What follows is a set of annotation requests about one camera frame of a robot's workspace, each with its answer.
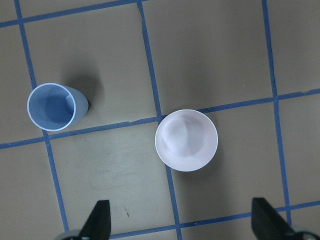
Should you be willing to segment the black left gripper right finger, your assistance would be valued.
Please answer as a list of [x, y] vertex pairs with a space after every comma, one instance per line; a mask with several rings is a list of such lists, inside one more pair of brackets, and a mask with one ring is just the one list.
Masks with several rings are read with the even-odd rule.
[[257, 240], [294, 240], [296, 234], [263, 197], [251, 201], [251, 229]]

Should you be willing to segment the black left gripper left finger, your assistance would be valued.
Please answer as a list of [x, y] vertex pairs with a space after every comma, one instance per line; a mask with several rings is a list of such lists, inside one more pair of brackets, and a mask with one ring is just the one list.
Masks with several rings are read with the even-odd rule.
[[99, 200], [83, 225], [80, 240], [108, 240], [111, 236], [111, 210], [109, 200]]

